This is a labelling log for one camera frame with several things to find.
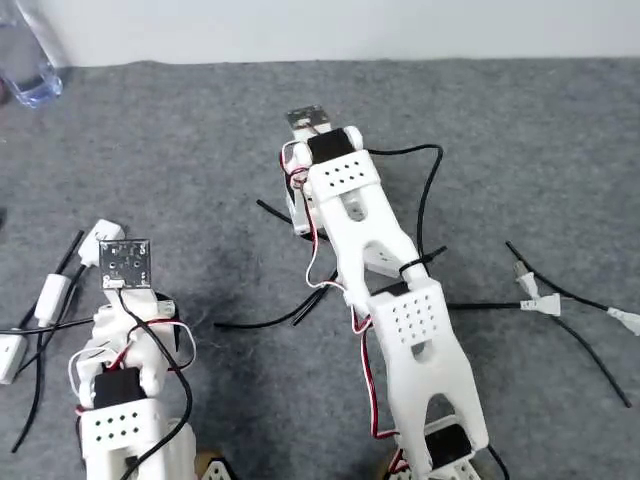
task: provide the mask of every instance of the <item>water bottle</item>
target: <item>water bottle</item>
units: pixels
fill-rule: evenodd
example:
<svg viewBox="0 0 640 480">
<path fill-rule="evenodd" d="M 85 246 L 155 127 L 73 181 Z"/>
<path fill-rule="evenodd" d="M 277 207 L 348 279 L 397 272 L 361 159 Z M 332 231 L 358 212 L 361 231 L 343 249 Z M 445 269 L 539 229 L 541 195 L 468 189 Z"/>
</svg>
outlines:
<svg viewBox="0 0 640 480">
<path fill-rule="evenodd" d="M 0 0 L 0 77 L 31 108 L 62 93 L 62 80 L 15 0 Z"/>
</svg>

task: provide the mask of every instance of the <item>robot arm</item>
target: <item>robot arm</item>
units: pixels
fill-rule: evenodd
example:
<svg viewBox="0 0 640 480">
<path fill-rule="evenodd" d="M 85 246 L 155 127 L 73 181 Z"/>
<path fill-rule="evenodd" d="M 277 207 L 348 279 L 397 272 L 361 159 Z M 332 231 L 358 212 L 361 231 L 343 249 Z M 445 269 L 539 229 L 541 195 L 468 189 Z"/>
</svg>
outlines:
<svg viewBox="0 0 640 480">
<path fill-rule="evenodd" d="M 129 258 L 131 252 L 139 254 L 140 245 L 140 241 L 118 241 L 109 242 L 107 248 L 112 253 L 124 252 L 120 258 L 123 265 L 143 268 L 145 265 L 139 258 Z M 121 267 L 119 261 L 108 264 L 110 270 Z M 106 273 L 101 270 L 105 280 Z M 178 422 L 167 418 L 156 398 L 164 386 L 169 363 L 153 339 L 137 328 L 124 309 L 126 305 L 146 322 L 175 358 L 175 322 L 171 322 L 175 304 L 158 299 L 147 282 L 131 287 L 128 282 L 132 278 L 127 273 L 122 276 L 123 283 L 118 284 L 123 288 L 120 296 L 116 290 L 105 290 L 110 303 L 98 310 L 92 338 L 76 354 L 82 453 L 87 479 L 91 480 L 123 478 L 128 465 L 162 441 Z M 194 458 L 195 436 L 186 424 L 167 445 L 142 462 L 132 478 L 194 480 Z"/>
<path fill-rule="evenodd" d="M 382 348 L 397 441 L 413 478 L 437 478 L 488 445 L 471 366 L 452 330 L 440 283 L 416 262 L 418 252 L 396 220 L 362 136 L 355 127 L 314 125 L 317 109 L 291 114 L 298 119 L 291 122 L 298 141 L 290 158 L 285 149 L 281 156 L 294 228 L 298 234 L 326 231 L 345 301 L 373 325 Z M 402 282 L 372 295 L 365 268 Z M 455 415 L 425 429 L 436 394 L 451 402 Z M 444 445 L 454 447 L 446 451 Z"/>
</svg>

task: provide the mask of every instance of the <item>wire connector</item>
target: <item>wire connector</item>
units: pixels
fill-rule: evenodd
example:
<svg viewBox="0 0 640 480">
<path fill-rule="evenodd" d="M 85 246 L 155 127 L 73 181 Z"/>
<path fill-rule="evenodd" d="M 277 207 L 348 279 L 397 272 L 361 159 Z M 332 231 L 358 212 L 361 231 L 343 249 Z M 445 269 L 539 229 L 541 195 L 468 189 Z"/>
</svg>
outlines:
<svg viewBox="0 0 640 480">
<path fill-rule="evenodd" d="M 48 327 L 60 316 L 70 285 L 71 280 L 64 275 L 47 275 L 33 313 L 38 319 L 38 327 Z"/>
<path fill-rule="evenodd" d="M 522 290 L 524 290 L 530 298 L 540 298 L 538 284 L 536 283 L 533 272 L 530 272 L 522 262 L 516 262 L 513 270 L 516 272 L 516 282 L 520 284 Z"/>
<path fill-rule="evenodd" d="M 617 318 L 625 327 L 631 330 L 634 335 L 640 336 L 640 315 L 637 313 L 625 312 L 617 308 L 609 308 L 607 315 Z"/>
<path fill-rule="evenodd" d="M 520 302 L 520 309 L 526 312 L 540 312 L 554 317 L 560 316 L 560 294 L 554 293 L 546 297 L 538 297 L 533 300 Z"/>
<path fill-rule="evenodd" d="M 103 240 L 122 240 L 124 230 L 117 223 L 100 219 L 85 237 L 78 249 L 81 263 L 86 267 L 96 267 L 100 262 L 100 242 Z"/>
<path fill-rule="evenodd" d="M 27 339 L 24 336 L 0 335 L 0 384 L 13 383 L 26 351 Z"/>
</svg>

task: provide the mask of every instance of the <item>white wall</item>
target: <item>white wall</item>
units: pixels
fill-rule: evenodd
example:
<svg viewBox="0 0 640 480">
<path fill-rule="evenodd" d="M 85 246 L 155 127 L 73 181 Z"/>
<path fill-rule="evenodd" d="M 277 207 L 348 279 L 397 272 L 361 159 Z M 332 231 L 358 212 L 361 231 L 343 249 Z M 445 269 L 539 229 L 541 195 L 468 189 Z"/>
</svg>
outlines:
<svg viewBox="0 0 640 480">
<path fill-rule="evenodd" d="M 75 65 L 640 55 L 640 0 L 26 0 Z"/>
</svg>

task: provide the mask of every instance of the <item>black wire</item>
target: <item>black wire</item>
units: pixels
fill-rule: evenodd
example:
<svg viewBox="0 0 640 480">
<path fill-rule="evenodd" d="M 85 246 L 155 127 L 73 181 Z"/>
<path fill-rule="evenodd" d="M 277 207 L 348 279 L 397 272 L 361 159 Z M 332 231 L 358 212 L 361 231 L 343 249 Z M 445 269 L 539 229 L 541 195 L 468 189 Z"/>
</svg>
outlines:
<svg viewBox="0 0 640 480">
<path fill-rule="evenodd" d="M 71 245 L 69 245 L 69 248 L 67 248 L 64 256 L 60 259 L 60 262 L 58 263 L 58 266 L 56 267 L 54 273 L 59 275 L 67 268 L 67 266 L 69 265 L 69 261 L 71 260 L 71 256 L 73 255 L 73 252 L 76 251 L 76 248 L 78 248 L 78 245 L 80 244 L 83 236 L 84 230 L 78 230 L 78 233 L 76 233 L 76 236 L 73 238 Z M 33 318 L 33 313 L 36 311 L 36 304 L 37 300 L 33 302 L 29 310 L 27 310 L 27 313 L 24 314 L 24 316 L 20 320 L 20 323 L 18 324 L 18 328 L 26 327 L 27 324 L 31 321 L 31 319 Z"/>
<path fill-rule="evenodd" d="M 505 242 L 505 244 L 507 245 L 509 250 L 511 250 L 513 255 L 518 260 L 520 260 L 525 265 L 525 267 L 527 267 L 529 269 L 529 271 L 533 272 L 533 274 L 536 277 L 538 277 L 540 279 L 540 281 L 542 283 L 544 283 L 545 285 L 547 285 L 549 288 L 557 291 L 558 293 L 560 293 L 561 295 L 564 295 L 565 297 L 573 298 L 574 300 L 576 300 L 576 301 L 578 301 L 580 303 L 583 303 L 585 305 L 589 305 L 589 306 L 597 308 L 599 310 L 607 311 L 609 309 L 609 307 L 607 307 L 606 305 L 603 305 L 603 304 L 598 303 L 598 302 L 594 302 L 592 300 L 580 297 L 578 295 L 574 295 L 573 293 L 568 292 L 564 288 L 559 287 L 558 285 L 556 285 L 555 283 L 553 283 L 552 281 L 547 279 L 545 276 L 543 276 L 538 270 L 533 268 L 533 266 L 524 258 L 524 256 L 513 245 L 513 243 L 507 241 L 507 242 Z M 580 345 L 582 345 L 582 347 L 587 351 L 587 353 L 589 355 L 591 355 L 591 358 L 593 358 L 593 361 L 596 362 L 596 364 L 598 365 L 598 368 L 600 368 L 600 370 L 602 371 L 604 376 L 607 377 L 607 380 L 609 381 L 609 383 L 611 384 L 611 386 L 615 390 L 615 392 L 618 395 L 618 397 L 620 397 L 620 400 L 622 400 L 622 403 L 624 403 L 625 407 L 631 408 L 632 404 L 631 404 L 631 401 L 629 400 L 629 397 L 627 397 L 627 394 L 624 393 L 624 391 L 622 390 L 622 388 L 618 384 L 618 382 L 615 379 L 615 377 L 613 376 L 613 374 L 609 371 L 609 369 L 604 364 L 602 359 L 598 356 L 598 354 L 593 350 L 593 347 L 589 344 L 589 342 L 587 342 L 578 332 L 576 332 L 573 328 L 571 328 L 569 325 L 567 325 L 560 318 L 552 316 L 552 315 L 548 315 L 548 317 L 550 317 L 551 320 L 553 320 L 559 327 L 564 329 L 573 338 L 575 338 L 580 343 Z"/>
<path fill-rule="evenodd" d="M 449 303 L 447 302 L 447 308 L 449 310 L 520 310 L 520 302 L 503 302 L 503 303 Z"/>
<path fill-rule="evenodd" d="M 335 271 L 331 275 L 331 277 L 329 279 L 330 280 L 335 280 L 335 278 L 337 276 L 338 276 L 338 272 Z M 289 313 L 287 313 L 285 315 L 282 315 L 281 317 L 276 318 L 275 320 L 270 320 L 268 322 L 244 323 L 244 324 L 243 323 L 218 323 L 218 322 L 214 322 L 214 325 L 216 327 L 226 328 L 228 330 L 256 330 L 256 329 L 260 329 L 260 328 L 273 327 L 274 325 L 278 325 L 280 323 L 286 322 L 287 320 L 289 320 L 292 317 L 295 317 L 294 318 L 294 324 L 297 325 L 298 323 L 300 323 L 304 319 L 304 317 L 306 315 L 308 315 L 311 312 L 311 310 L 318 304 L 318 302 L 320 300 L 322 300 L 322 298 L 326 294 L 326 290 L 324 290 L 325 288 L 328 289 L 329 287 L 322 287 L 321 290 L 316 290 L 311 295 L 309 295 L 307 298 L 305 298 L 302 301 L 302 303 L 300 305 L 298 305 L 296 308 L 294 308 L 292 311 L 290 311 Z"/>
<path fill-rule="evenodd" d="M 291 219 L 289 217 L 287 217 L 284 213 L 276 210 L 274 207 L 269 205 L 267 202 L 264 202 L 264 201 L 258 199 L 258 200 L 256 200 L 256 204 L 258 204 L 258 206 L 264 208 L 267 212 L 269 212 L 274 217 L 279 218 L 280 220 L 282 220 L 285 223 L 288 223 L 289 225 L 293 225 L 293 222 L 291 221 Z M 327 235 L 325 235 L 324 233 L 322 233 L 322 232 L 317 232 L 317 233 L 318 233 L 318 238 L 321 238 L 322 240 L 329 240 L 329 237 L 327 237 Z M 311 241 L 311 236 L 309 234 L 303 235 L 301 238 L 304 238 L 305 240 Z"/>
<path fill-rule="evenodd" d="M 62 302 L 62 308 L 60 309 L 60 314 L 58 315 L 58 318 L 56 319 L 55 323 L 53 324 L 53 328 L 51 329 L 49 335 L 47 336 L 45 341 L 42 343 L 42 345 L 36 349 L 36 352 L 31 356 L 31 358 L 29 360 L 27 360 L 18 369 L 18 372 L 16 373 L 16 375 L 19 375 L 20 373 L 22 373 L 27 367 L 29 367 L 29 365 L 31 365 L 38 358 L 40 358 L 40 356 L 44 353 L 44 351 L 49 346 L 49 343 L 53 339 L 53 336 L 55 335 L 56 331 L 60 329 L 60 323 L 62 322 L 62 319 L 65 317 L 65 315 L 67 313 L 67 309 L 68 309 L 69 304 L 71 302 L 71 299 L 73 297 L 73 292 L 75 290 L 75 287 L 77 286 L 78 282 L 80 281 L 80 277 L 82 276 L 82 274 L 84 273 L 86 268 L 87 268 L 86 266 L 80 265 L 78 267 L 78 269 L 76 270 L 76 272 L 74 273 L 73 277 L 71 277 L 71 282 L 69 283 L 69 289 L 67 290 L 67 294 L 65 295 L 65 298 L 64 298 L 64 300 Z"/>
<path fill-rule="evenodd" d="M 146 459 L 148 459 L 150 456 L 152 456 L 154 453 L 156 453 L 158 450 L 164 447 L 167 443 L 169 443 L 180 432 L 180 430 L 182 430 L 182 427 L 184 427 L 187 424 L 187 421 L 191 416 L 191 409 L 193 408 L 193 393 L 191 392 L 191 386 L 189 385 L 189 382 L 187 381 L 186 377 L 180 370 L 180 366 L 176 363 L 174 358 L 171 356 L 171 354 L 167 350 L 167 347 L 164 346 L 162 341 L 158 338 L 158 336 L 153 331 L 153 329 L 149 327 L 149 325 L 147 325 L 146 322 L 144 322 L 140 317 L 138 317 L 135 313 L 129 310 L 129 308 L 127 307 L 127 305 L 125 304 L 122 298 L 122 291 L 117 290 L 117 292 L 118 292 L 118 300 L 120 301 L 120 305 L 122 306 L 122 309 L 131 318 L 133 318 L 133 320 L 136 322 L 136 325 L 142 328 L 158 346 L 158 348 L 160 349 L 160 352 L 167 359 L 167 362 L 169 362 L 169 366 L 173 368 L 176 374 L 176 377 L 178 377 L 178 380 L 182 384 L 182 388 L 184 388 L 184 394 L 186 397 L 186 405 L 184 408 L 184 413 L 180 418 L 180 421 L 176 424 L 175 427 L 173 427 L 173 429 L 167 435 L 164 436 L 164 438 L 162 438 L 162 440 L 156 443 L 144 454 L 139 456 L 138 459 L 127 468 L 127 470 L 124 472 L 124 475 L 122 475 L 122 477 L 120 478 L 120 480 L 127 480 L 131 478 L 131 475 L 133 475 L 133 472 L 135 472 L 138 469 L 138 467 L 140 467 L 140 465 L 142 465 L 142 463 Z"/>
<path fill-rule="evenodd" d="M 502 470 L 502 475 L 504 476 L 504 480 L 509 480 L 511 478 L 511 476 L 509 475 L 509 470 L 507 469 L 507 466 L 505 465 L 505 463 L 502 461 L 502 458 L 500 458 L 500 455 L 498 455 L 498 452 L 496 452 L 495 448 L 493 448 L 491 444 L 487 445 L 487 449 L 489 450 L 489 453 L 491 454 L 493 459 L 496 461 L 496 463 L 500 467 L 500 470 Z"/>
<path fill-rule="evenodd" d="M 429 195 L 429 191 L 431 190 L 431 185 L 433 184 L 433 180 L 436 178 L 436 173 L 438 173 L 438 169 L 440 168 L 440 163 L 442 162 L 442 158 L 444 157 L 444 148 L 441 145 L 435 143 L 425 143 L 423 145 L 416 145 L 415 147 L 403 148 L 400 150 L 375 150 L 368 149 L 369 153 L 372 155 L 404 155 L 406 153 L 417 152 L 419 150 L 436 150 L 437 156 L 436 160 L 431 167 L 431 172 L 429 172 L 429 177 L 427 178 L 426 183 L 424 184 L 424 189 L 422 190 L 422 196 L 420 197 L 420 205 L 418 206 L 418 222 L 416 226 L 417 230 L 417 244 L 418 244 L 418 256 L 424 257 L 424 237 L 423 237 L 423 227 L 424 227 L 424 212 L 427 206 L 427 196 Z"/>
<path fill-rule="evenodd" d="M 604 304 L 602 304 L 602 303 L 594 302 L 593 300 L 589 300 L 588 298 L 581 297 L 579 295 L 571 293 L 571 292 L 565 290 L 564 288 L 558 286 L 556 283 L 552 282 L 547 277 L 542 275 L 538 270 L 533 268 L 533 266 L 516 249 L 516 247 L 513 245 L 513 243 L 511 243 L 510 241 L 506 241 L 505 244 L 507 245 L 509 250 L 511 250 L 511 253 L 513 253 L 518 260 L 520 260 L 522 263 L 524 263 L 525 267 L 527 267 L 529 269 L 529 271 L 533 272 L 533 274 L 536 277 L 538 277 L 540 279 L 540 281 L 542 283 L 544 283 L 545 285 L 547 285 L 549 288 L 555 290 L 556 292 L 558 292 L 561 295 L 564 295 L 565 297 L 572 298 L 572 299 L 576 300 L 577 302 L 583 303 L 585 305 L 589 305 L 590 307 L 594 307 L 594 308 L 597 308 L 599 310 L 604 310 L 605 312 L 607 310 L 609 310 L 609 307 L 604 305 Z"/>
<path fill-rule="evenodd" d="M 36 341 L 36 345 L 38 346 L 38 348 L 42 346 L 43 335 L 44 334 L 42 333 L 38 334 L 38 338 Z M 42 369 L 42 362 L 43 362 L 42 356 L 38 356 L 36 360 L 36 387 L 35 387 L 35 391 L 33 392 L 33 401 L 31 402 L 31 409 L 29 410 L 29 415 L 27 416 L 27 420 L 25 421 L 24 426 L 22 427 L 22 431 L 20 432 L 18 439 L 13 444 L 13 447 L 11 447 L 11 453 L 16 453 L 18 451 L 18 449 L 22 445 L 22 442 L 24 442 L 25 438 L 27 438 L 27 435 L 29 434 L 29 430 L 31 430 L 31 427 L 33 426 L 33 422 L 36 419 L 36 414 L 38 413 L 38 406 L 40 405 L 40 394 L 42 391 L 42 381 L 44 376 L 44 371 Z"/>
<path fill-rule="evenodd" d="M 547 316 L 551 320 L 553 320 L 559 327 L 564 329 L 573 338 L 575 338 L 578 342 L 580 342 L 580 345 L 582 345 L 584 347 L 584 349 L 589 353 L 589 355 L 591 355 L 591 358 L 593 358 L 594 362 L 596 362 L 596 364 L 598 365 L 598 367 L 600 368 L 600 370 L 602 371 L 604 376 L 607 377 L 607 380 L 609 381 L 609 383 L 611 384 L 611 386 L 613 387 L 615 392 L 618 394 L 618 397 L 620 397 L 620 400 L 622 400 L 622 403 L 624 403 L 624 406 L 627 407 L 627 408 L 631 408 L 633 405 L 631 404 L 631 401 L 629 400 L 629 397 L 627 397 L 627 394 L 624 393 L 624 391 L 622 390 L 622 388 L 620 387 L 620 385 L 616 381 L 616 379 L 613 376 L 613 374 L 609 371 L 609 369 L 604 364 L 604 362 L 602 361 L 600 356 L 593 350 L 593 347 L 591 347 L 589 342 L 587 342 L 578 332 L 576 332 L 573 328 L 571 328 L 569 325 L 567 325 L 560 318 L 554 317 L 552 315 L 547 315 Z"/>
<path fill-rule="evenodd" d="M 0 330 L 0 335 L 36 335 L 38 333 L 47 333 L 52 332 L 53 330 L 64 330 L 65 328 L 73 328 L 78 327 L 80 325 L 86 325 L 87 323 L 92 323 L 93 317 L 81 318 L 79 320 L 72 320 L 70 322 L 65 322 L 56 326 L 51 327 L 42 327 L 42 328 L 29 328 L 25 330 Z"/>
</svg>

